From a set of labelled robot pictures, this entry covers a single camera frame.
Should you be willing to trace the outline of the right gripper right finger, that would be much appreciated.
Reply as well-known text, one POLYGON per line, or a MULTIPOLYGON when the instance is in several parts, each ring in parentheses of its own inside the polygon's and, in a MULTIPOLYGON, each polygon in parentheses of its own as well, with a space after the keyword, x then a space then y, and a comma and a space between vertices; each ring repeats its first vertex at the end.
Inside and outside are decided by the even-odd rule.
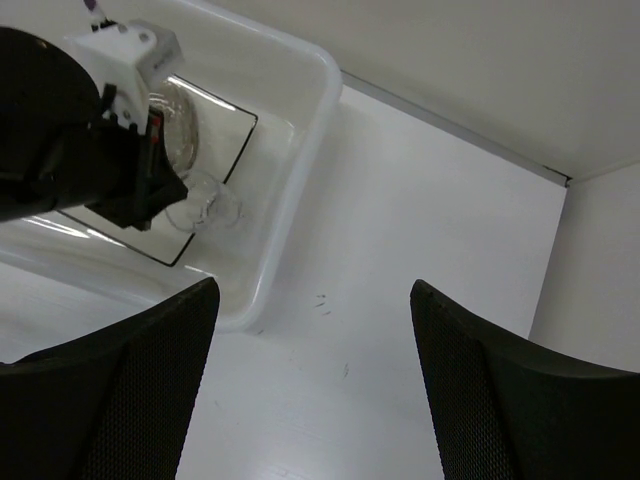
POLYGON ((637 373, 537 345, 424 280, 410 308, 445 478, 638 478, 637 373))

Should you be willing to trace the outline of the square white plate black rim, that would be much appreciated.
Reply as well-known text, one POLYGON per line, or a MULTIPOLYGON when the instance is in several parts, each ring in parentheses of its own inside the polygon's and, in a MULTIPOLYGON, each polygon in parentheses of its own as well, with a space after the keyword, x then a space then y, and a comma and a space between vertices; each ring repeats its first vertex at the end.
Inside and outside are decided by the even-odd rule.
MULTIPOLYGON (((199 148, 191 169, 209 172, 227 185, 257 126, 258 117, 183 79, 167 80, 182 87, 196 106, 199 148)), ((164 211, 152 220, 151 228, 146 231, 121 229, 85 207, 62 214, 109 243, 126 246, 167 266, 177 263, 196 234, 173 228, 164 211)))

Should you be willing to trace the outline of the clear plastic cup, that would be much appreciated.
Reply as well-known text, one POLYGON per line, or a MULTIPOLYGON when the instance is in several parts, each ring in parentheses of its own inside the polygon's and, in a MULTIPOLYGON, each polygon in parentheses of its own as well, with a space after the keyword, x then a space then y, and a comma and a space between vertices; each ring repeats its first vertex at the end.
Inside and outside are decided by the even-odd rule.
POLYGON ((178 231, 195 234, 206 229, 233 229, 243 220, 243 205, 229 187, 209 172, 191 169, 179 175, 187 197, 164 210, 178 231))

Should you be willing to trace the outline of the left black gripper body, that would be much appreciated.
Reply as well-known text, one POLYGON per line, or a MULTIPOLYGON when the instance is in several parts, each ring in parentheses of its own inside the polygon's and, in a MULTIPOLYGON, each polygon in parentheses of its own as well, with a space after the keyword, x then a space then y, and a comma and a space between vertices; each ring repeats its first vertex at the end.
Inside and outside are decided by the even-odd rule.
POLYGON ((105 119, 64 125, 2 115, 2 221, 84 206, 119 228, 149 229, 188 194, 168 160, 163 114, 149 120, 138 134, 105 119))

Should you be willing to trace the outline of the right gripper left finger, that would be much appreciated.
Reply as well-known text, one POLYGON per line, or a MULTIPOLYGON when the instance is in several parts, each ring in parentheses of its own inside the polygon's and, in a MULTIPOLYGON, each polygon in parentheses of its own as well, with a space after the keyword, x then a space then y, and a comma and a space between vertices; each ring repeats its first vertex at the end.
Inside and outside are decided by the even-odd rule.
POLYGON ((175 478, 219 305, 207 278, 2 364, 2 478, 175 478))

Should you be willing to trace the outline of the clear glass dish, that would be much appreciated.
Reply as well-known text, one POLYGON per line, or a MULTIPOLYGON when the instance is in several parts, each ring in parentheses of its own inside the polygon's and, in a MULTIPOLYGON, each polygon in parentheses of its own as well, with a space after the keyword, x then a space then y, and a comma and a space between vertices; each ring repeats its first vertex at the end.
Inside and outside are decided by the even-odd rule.
POLYGON ((169 163, 181 175, 195 163, 199 148, 197 110, 188 93, 165 80, 149 95, 150 106, 164 116, 164 144, 169 163))

